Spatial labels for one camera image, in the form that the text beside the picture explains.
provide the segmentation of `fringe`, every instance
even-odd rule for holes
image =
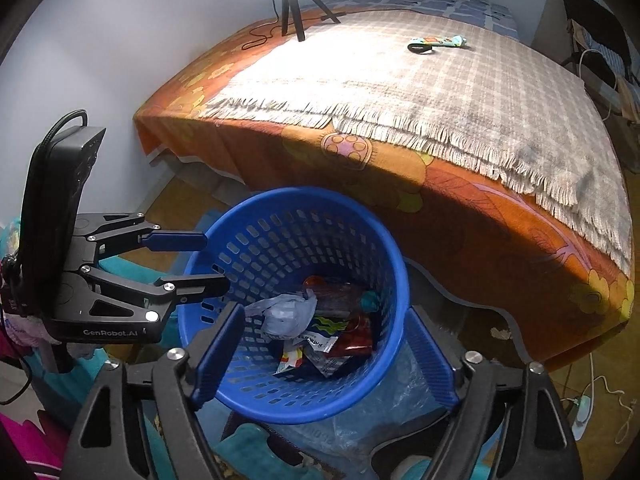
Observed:
[[[499,180],[516,193],[535,195],[540,207],[599,251],[608,254],[621,272],[630,275],[630,239],[621,239],[621,234],[588,201],[581,201],[576,192],[577,186],[569,186],[557,175],[538,173],[513,153],[486,146],[446,125],[426,124],[392,112],[353,108],[344,103],[316,107],[308,100],[274,102],[221,96],[207,103],[202,116],[271,121],[309,128],[324,128],[333,121],[337,132],[429,153],[492,180]]]

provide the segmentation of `black chair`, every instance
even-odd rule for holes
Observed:
[[[636,78],[631,72],[631,54],[626,42],[625,31],[609,10],[594,0],[564,0],[564,8],[569,20],[579,23],[589,32],[594,41],[611,49],[622,58],[625,67],[625,79],[631,82],[632,78]],[[581,46],[576,49],[573,40],[571,44],[572,54],[561,65],[566,66],[572,62],[574,64],[574,72],[577,72],[580,56],[584,49]],[[606,84],[614,88],[616,75],[599,52],[587,52],[584,54],[582,64]]]

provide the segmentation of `wooden floor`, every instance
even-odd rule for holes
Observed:
[[[634,220],[634,238],[640,240],[640,176],[625,173]],[[147,213],[147,218],[167,229],[193,229],[210,209],[224,211],[228,205],[185,182],[174,178]],[[175,254],[138,250],[128,259],[157,270],[167,271]],[[639,267],[636,266],[636,290]],[[611,390],[624,390],[623,402],[640,399],[640,314],[631,317],[626,329],[593,353],[595,375],[604,374]],[[589,359],[585,357],[570,367],[552,374],[559,393],[574,397],[590,384]],[[618,397],[606,393],[604,383],[596,383],[596,401],[592,419],[578,442],[585,480],[606,480],[624,455],[640,428],[640,413],[631,420],[625,441],[617,445],[616,434],[626,421],[628,412],[618,404]]]

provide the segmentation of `snack wrapper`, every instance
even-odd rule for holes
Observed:
[[[349,320],[349,324],[327,357],[369,356],[373,352],[371,321],[366,314]]]
[[[300,368],[302,364],[302,344],[293,344],[291,341],[285,341],[282,348],[282,357],[278,364],[277,370],[273,375],[289,372],[295,368]]]
[[[314,316],[306,330],[294,339],[294,344],[306,342],[313,350],[329,352],[348,325],[349,322],[343,319]]]
[[[318,371],[329,378],[335,374],[340,367],[345,364],[351,356],[348,357],[327,357],[324,352],[315,352],[307,347],[304,349],[305,357],[315,366]]]

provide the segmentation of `blue plastic basket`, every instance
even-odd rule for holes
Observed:
[[[376,351],[356,371],[335,380],[274,377],[279,356],[260,337],[262,319],[247,318],[218,400],[255,420],[303,424],[346,410],[380,382],[402,342],[409,281],[398,246],[372,213],[336,192],[277,189],[228,211],[207,238],[207,248],[191,256],[186,273],[222,270],[231,289],[224,298],[178,308],[184,345],[214,323],[227,301],[246,305],[300,290],[313,274],[365,283],[382,304]]]

